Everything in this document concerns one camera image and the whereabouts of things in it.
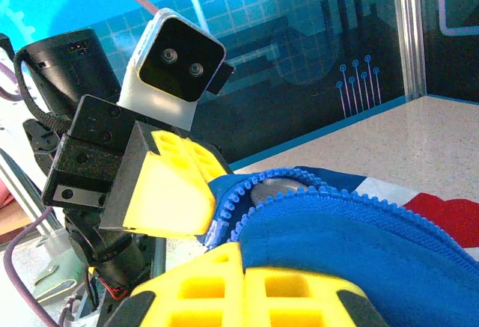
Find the zipper teeth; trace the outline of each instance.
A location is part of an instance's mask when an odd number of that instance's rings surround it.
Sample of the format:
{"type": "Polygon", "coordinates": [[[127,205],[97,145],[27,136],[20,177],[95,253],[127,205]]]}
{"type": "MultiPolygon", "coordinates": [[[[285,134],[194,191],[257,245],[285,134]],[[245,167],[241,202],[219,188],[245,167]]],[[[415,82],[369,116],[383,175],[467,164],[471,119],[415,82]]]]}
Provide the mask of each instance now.
{"type": "Polygon", "coordinates": [[[300,168],[273,168],[271,170],[260,172],[249,177],[247,180],[244,180],[234,186],[232,188],[233,191],[228,195],[226,201],[219,207],[220,211],[217,217],[218,221],[212,225],[205,237],[205,245],[208,248],[214,248],[217,246],[215,243],[210,245],[206,241],[210,241],[212,237],[218,237],[218,235],[221,234],[221,228],[229,227],[229,220],[232,217],[232,212],[235,210],[236,204],[240,202],[240,198],[244,196],[247,191],[252,190],[257,184],[274,177],[289,177],[299,181],[300,183],[303,183],[306,186],[316,186],[318,188],[320,186],[326,185],[326,183],[324,183],[316,175],[310,174],[309,172],[300,168]]]}
{"type": "Polygon", "coordinates": [[[477,262],[469,254],[467,254],[467,252],[465,252],[463,248],[446,231],[441,229],[440,226],[434,224],[427,218],[422,217],[411,210],[406,210],[405,207],[398,207],[397,204],[389,204],[387,200],[379,201],[378,198],[369,198],[366,194],[359,196],[357,192],[349,193],[346,189],[338,191],[336,188],[327,186],[325,183],[323,183],[319,190],[314,186],[309,186],[308,190],[300,187],[297,192],[294,192],[290,189],[287,191],[286,195],[279,192],[275,198],[273,196],[269,196],[266,198],[265,202],[259,202],[256,207],[250,207],[248,213],[243,214],[241,221],[238,221],[235,229],[231,231],[231,237],[228,239],[228,242],[237,242],[239,240],[242,229],[259,209],[265,206],[270,206],[286,198],[301,197],[306,195],[373,207],[376,210],[388,213],[397,218],[401,218],[405,222],[412,222],[418,229],[438,239],[441,243],[445,244],[456,254],[461,256],[462,259],[466,259],[469,267],[472,266],[476,270],[478,269],[477,262]]]}

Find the flag fabric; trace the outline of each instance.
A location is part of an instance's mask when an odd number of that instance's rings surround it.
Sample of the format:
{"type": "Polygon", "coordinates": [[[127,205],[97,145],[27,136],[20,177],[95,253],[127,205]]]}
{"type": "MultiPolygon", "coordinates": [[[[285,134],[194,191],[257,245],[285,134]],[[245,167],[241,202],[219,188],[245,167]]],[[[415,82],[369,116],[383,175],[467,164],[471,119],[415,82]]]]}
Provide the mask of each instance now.
{"type": "Polygon", "coordinates": [[[326,170],[299,166],[320,177],[328,185],[338,190],[367,194],[370,198],[378,197],[390,204],[404,206],[434,222],[457,241],[474,259],[479,260],[479,203],[458,198],[442,200],[441,198],[394,185],[374,177],[345,174],[326,170]]]}

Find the white camera housing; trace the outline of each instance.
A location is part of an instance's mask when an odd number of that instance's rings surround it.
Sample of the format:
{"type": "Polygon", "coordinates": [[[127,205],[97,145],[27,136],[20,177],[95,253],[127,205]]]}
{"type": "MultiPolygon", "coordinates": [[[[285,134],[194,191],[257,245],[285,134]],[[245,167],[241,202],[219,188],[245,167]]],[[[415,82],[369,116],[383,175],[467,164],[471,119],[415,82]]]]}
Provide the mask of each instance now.
{"type": "Polygon", "coordinates": [[[149,21],[126,67],[118,105],[190,130],[226,49],[171,9],[149,21]]]}

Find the camera lens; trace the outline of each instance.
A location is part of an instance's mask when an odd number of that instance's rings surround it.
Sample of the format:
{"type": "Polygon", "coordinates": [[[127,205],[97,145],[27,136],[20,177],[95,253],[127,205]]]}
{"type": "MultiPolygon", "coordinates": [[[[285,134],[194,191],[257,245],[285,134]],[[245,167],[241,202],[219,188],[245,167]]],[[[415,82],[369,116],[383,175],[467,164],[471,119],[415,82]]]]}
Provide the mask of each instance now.
{"type": "Polygon", "coordinates": [[[203,70],[203,65],[200,63],[194,63],[191,67],[189,67],[189,73],[195,78],[202,76],[203,70]]]}
{"type": "Polygon", "coordinates": [[[178,60],[178,53],[176,52],[175,49],[165,49],[162,54],[163,61],[166,64],[173,64],[178,60]]]}

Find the white fabric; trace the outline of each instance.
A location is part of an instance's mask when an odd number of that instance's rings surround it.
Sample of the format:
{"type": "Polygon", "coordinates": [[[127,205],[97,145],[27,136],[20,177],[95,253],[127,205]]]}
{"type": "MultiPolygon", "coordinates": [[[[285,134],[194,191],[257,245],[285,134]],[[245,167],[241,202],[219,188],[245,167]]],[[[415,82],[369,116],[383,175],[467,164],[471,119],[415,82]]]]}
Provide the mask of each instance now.
{"type": "Polygon", "coordinates": [[[470,254],[476,261],[479,261],[479,247],[464,248],[464,250],[470,254]]]}
{"type": "Polygon", "coordinates": [[[406,187],[387,183],[386,181],[367,177],[361,185],[356,188],[360,195],[367,194],[370,198],[377,197],[380,201],[387,200],[390,204],[399,206],[410,202],[419,192],[406,187]]]}

